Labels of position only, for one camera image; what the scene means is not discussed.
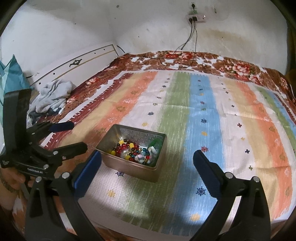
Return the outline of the person left hand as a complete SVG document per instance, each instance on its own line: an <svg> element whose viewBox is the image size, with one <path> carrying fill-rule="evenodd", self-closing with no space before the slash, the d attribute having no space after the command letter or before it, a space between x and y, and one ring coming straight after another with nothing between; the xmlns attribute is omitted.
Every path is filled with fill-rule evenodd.
<svg viewBox="0 0 296 241"><path fill-rule="evenodd" d="M12 210L26 177L15 168L1 168L1 206Z"/></svg>

